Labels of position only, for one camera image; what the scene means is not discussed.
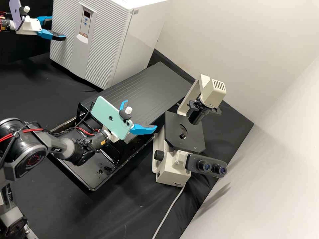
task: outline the mint green smartphone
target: mint green smartphone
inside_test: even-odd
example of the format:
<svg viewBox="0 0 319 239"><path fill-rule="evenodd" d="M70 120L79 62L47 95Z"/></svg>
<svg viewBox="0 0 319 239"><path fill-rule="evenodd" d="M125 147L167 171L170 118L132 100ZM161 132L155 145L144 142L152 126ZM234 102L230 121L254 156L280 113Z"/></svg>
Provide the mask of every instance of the mint green smartphone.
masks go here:
<svg viewBox="0 0 319 239"><path fill-rule="evenodd" d="M119 110L102 96L97 98L91 114L107 127L113 135L122 140L129 133L133 125L130 119L124 122L124 119L119 115Z"/></svg>

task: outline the white backdrop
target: white backdrop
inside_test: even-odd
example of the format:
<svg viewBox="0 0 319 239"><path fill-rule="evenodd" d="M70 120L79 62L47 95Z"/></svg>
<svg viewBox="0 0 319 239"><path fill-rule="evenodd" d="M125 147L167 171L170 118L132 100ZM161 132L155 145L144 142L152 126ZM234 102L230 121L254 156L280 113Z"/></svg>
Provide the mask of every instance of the white backdrop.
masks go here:
<svg viewBox="0 0 319 239"><path fill-rule="evenodd" d="M258 120L182 239L319 238L318 92L319 58Z"/></svg>
<svg viewBox="0 0 319 239"><path fill-rule="evenodd" d="M156 49L256 121L319 55L318 0L171 0Z"/></svg>

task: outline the red wire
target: red wire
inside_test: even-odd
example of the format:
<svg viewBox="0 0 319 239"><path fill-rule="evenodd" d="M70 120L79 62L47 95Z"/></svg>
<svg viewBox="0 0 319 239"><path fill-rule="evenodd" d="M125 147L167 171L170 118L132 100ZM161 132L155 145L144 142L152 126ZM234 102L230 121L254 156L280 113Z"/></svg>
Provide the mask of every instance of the red wire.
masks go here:
<svg viewBox="0 0 319 239"><path fill-rule="evenodd" d="M81 130L83 133L85 133L86 135L89 135L89 136L94 136L94 135L95 135L95 134L89 133L88 131L86 131L85 129L82 129L82 128L80 128L80 127L76 127L76 129Z"/></svg>
<svg viewBox="0 0 319 239"><path fill-rule="evenodd" d="M28 133L28 132L42 131L42 130L43 130L42 128L37 128L37 129L24 129L24 130L22 130L22 132L23 132L23 133ZM5 140L10 139L10 138L12 138L12 137L13 137L13 134L12 134L12 133L7 134L6 136L4 136L4 137L2 137L2 138L0 139L0 143L1 143L2 141L5 141Z"/></svg>

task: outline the camera vent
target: camera vent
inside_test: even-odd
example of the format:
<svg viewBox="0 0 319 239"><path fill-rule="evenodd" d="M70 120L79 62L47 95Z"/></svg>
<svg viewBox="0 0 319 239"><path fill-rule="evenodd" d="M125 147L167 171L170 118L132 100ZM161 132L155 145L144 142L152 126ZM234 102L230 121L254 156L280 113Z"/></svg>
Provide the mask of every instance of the camera vent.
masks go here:
<svg viewBox="0 0 319 239"><path fill-rule="evenodd" d="M221 81L214 80L214 86L223 91L226 89L224 83Z"/></svg>

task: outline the white cable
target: white cable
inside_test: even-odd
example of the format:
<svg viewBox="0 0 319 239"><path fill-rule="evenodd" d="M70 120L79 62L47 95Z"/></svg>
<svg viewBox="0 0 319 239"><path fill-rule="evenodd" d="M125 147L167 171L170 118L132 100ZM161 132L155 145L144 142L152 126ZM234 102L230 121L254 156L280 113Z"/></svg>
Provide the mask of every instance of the white cable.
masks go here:
<svg viewBox="0 0 319 239"><path fill-rule="evenodd" d="M179 194L177 195L177 197L174 199L174 201L173 201L172 204L170 205L169 209L167 210L167 213L165 214L165 216L164 216L163 220L161 221L159 227L157 228L156 232L154 233L154 236L152 237L152 239L155 239L157 233L159 232L161 226L163 225L165 219L167 218L167 216L168 216L170 210L171 210L172 207L174 206L174 204L175 204L175 202L177 201L177 199L179 198L179 196L182 194L182 192L183 192L183 190L184 190L184 188L185 188L185 185L182 187L181 191L179 192Z"/></svg>

